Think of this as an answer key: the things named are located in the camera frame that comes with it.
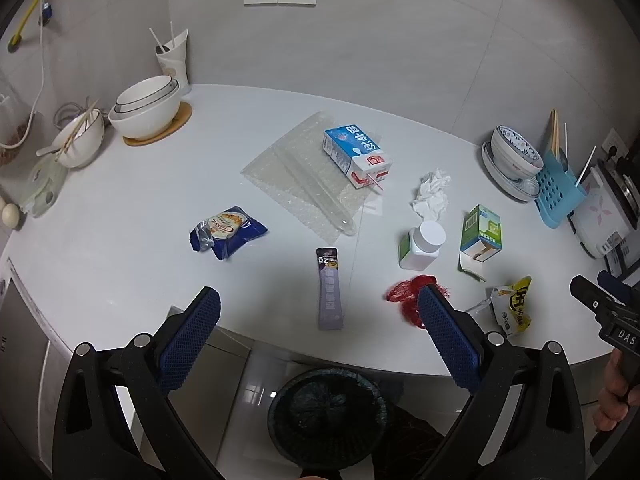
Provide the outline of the person's right hand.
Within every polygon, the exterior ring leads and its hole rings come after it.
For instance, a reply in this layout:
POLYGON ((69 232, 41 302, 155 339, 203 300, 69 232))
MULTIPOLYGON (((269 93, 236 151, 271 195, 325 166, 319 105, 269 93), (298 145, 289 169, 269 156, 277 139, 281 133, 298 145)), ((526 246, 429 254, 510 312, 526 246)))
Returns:
POLYGON ((604 370, 604 386, 593 414, 598 431, 611 431, 622 422, 631 408, 639 405, 639 388, 629 388, 622 374, 623 352, 614 349, 604 370))

